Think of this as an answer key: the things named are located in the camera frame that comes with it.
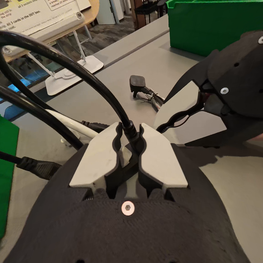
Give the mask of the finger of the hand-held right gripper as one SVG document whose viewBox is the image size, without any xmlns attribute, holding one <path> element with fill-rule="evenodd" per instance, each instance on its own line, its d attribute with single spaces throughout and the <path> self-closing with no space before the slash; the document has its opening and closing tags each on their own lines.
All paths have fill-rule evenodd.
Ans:
<svg viewBox="0 0 263 263">
<path fill-rule="evenodd" d="M 204 110 L 199 110 L 192 115 L 187 111 L 180 111 L 178 114 L 179 117 L 182 115 L 188 116 L 188 118 L 179 126 L 174 126 L 173 124 L 177 122 L 176 120 L 171 121 L 171 118 L 175 116 L 174 112 L 162 110 L 158 112 L 158 127 L 160 130 L 165 129 L 161 128 L 161 125 L 168 125 L 167 130 L 162 133 L 163 136 L 170 143 L 177 146 L 185 146 L 187 143 L 227 130 L 221 117 Z"/>
<path fill-rule="evenodd" d="M 177 92 L 168 102 L 164 103 L 156 114 L 154 129 L 168 123 L 168 121 L 180 112 L 186 111 L 182 116 L 175 118 L 175 121 L 168 124 L 168 127 L 177 127 L 186 122 L 190 116 L 190 109 L 196 105 L 203 104 L 206 101 L 206 93 L 201 92 L 197 85 L 190 81 L 185 87 Z"/>
</svg>

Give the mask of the black plug with cord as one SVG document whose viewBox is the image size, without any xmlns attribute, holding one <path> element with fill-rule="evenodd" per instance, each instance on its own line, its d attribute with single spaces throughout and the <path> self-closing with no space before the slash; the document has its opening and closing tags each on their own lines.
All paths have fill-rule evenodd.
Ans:
<svg viewBox="0 0 263 263">
<path fill-rule="evenodd" d="M 140 99 L 152 104 L 157 111 L 160 110 L 161 106 L 164 104 L 165 98 L 151 88 L 146 87 L 145 78 L 143 76 L 131 75 L 129 85 L 133 98 L 136 98 L 138 93 L 142 93 L 145 98 L 140 97 Z"/>
</svg>

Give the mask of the black power plug with cable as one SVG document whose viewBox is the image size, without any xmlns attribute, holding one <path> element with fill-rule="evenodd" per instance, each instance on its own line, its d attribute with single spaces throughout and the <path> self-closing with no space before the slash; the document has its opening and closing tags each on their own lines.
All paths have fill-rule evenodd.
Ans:
<svg viewBox="0 0 263 263">
<path fill-rule="evenodd" d="M 124 133 L 131 147 L 137 153 L 137 155 L 140 155 L 143 146 L 142 138 L 139 136 L 133 122 L 129 120 L 120 102 L 97 77 L 95 77 L 92 73 L 90 73 L 79 63 L 67 57 L 60 51 L 29 36 L 20 33 L 11 32 L 11 31 L 1 30 L 0 40 L 1 40 L 1 71 L 13 84 L 15 84 L 16 87 L 18 87 L 19 85 L 12 81 L 11 79 L 12 71 L 10 71 L 9 69 L 4 69 L 5 66 L 3 65 L 5 63 L 5 59 L 2 54 L 2 48 L 8 45 L 20 47 L 25 50 L 33 51 L 35 53 L 43 55 L 44 57 L 49 58 L 50 60 L 70 70 L 78 77 L 80 77 L 82 80 L 84 80 L 87 84 L 89 84 L 114 109 L 114 111 L 116 112 L 116 114 L 118 115 L 118 117 L 120 118 L 123 124 Z"/>
</svg>

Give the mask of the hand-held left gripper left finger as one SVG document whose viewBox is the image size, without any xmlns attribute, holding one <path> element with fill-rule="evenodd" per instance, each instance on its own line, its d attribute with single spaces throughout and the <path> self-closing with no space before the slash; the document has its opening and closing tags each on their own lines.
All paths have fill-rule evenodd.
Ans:
<svg viewBox="0 0 263 263">
<path fill-rule="evenodd" d="M 90 141 L 69 183 L 71 188 L 90 188 L 95 193 L 114 187 L 109 176 L 120 166 L 122 134 L 122 123 L 115 122 Z"/>
</svg>

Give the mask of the green plastic bin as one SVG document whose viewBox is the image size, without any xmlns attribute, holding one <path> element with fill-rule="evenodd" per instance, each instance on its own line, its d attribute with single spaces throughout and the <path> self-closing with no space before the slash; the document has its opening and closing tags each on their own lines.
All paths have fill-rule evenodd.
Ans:
<svg viewBox="0 0 263 263">
<path fill-rule="evenodd" d="M 16 155 L 19 128 L 0 116 L 0 150 Z M 5 235 L 14 164 L 0 160 L 0 239 Z"/>
<path fill-rule="evenodd" d="M 166 2 L 170 46 L 208 56 L 239 40 L 243 33 L 263 28 L 263 1 Z"/>
</svg>

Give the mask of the white cabinet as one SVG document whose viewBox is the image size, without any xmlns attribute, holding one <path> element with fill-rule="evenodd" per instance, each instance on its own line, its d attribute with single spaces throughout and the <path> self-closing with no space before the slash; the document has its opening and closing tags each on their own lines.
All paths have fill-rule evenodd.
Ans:
<svg viewBox="0 0 263 263">
<path fill-rule="evenodd" d="M 120 0 L 100 0 L 96 17 L 99 25 L 114 25 L 124 19 L 123 4 Z"/>
</svg>

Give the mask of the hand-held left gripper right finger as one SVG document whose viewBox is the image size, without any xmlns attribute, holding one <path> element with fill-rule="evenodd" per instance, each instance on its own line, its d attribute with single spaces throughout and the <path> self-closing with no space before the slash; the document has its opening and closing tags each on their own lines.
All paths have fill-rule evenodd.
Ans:
<svg viewBox="0 0 263 263">
<path fill-rule="evenodd" d="M 139 135 L 138 181 L 147 197 L 155 189 L 164 195 L 170 189 L 187 189 L 188 181 L 170 141 L 146 123 L 140 124 Z"/>
</svg>

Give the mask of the dark chair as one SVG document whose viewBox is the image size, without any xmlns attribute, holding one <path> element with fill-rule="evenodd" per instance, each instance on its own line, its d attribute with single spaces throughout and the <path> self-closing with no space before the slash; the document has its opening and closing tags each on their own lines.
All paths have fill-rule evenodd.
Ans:
<svg viewBox="0 0 263 263">
<path fill-rule="evenodd" d="M 151 22 L 151 13 L 157 12 L 157 18 L 160 18 L 168 11 L 166 0 L 133 0 L 130 2 L 135 30 L 147 25 L 146 17 L 149 23 Z"/>
</svg>

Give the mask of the instruction sign on acrylic stand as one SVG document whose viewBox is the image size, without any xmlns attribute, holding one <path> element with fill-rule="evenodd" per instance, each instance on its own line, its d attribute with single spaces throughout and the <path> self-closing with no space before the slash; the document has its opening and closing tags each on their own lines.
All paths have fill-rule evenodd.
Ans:
<svg viewBox="0 0 263 263">
<path fill-rule="evenodd" d="M 82 11 L 90 7 L 90 1 L 1 1 L 1 30 L 20 33 L 36 40 L 46 40 L 82 23 L 84 21 Z M 86 56 L 76 31 L 72 33 L 81 52 L 81 60 L 78 63 L 91 73 L 101 69 L 103 63 L 94 56 Z M 19 47 L 8 45 L 3 47 L 3 52 L 12 56 L 20 50 Z M 45 85 L 50 96 L 81 80 L 67 69 L 54 73 L 38 62 L 30 52 L 27 55 L 49 75 Z"/>
</svg>

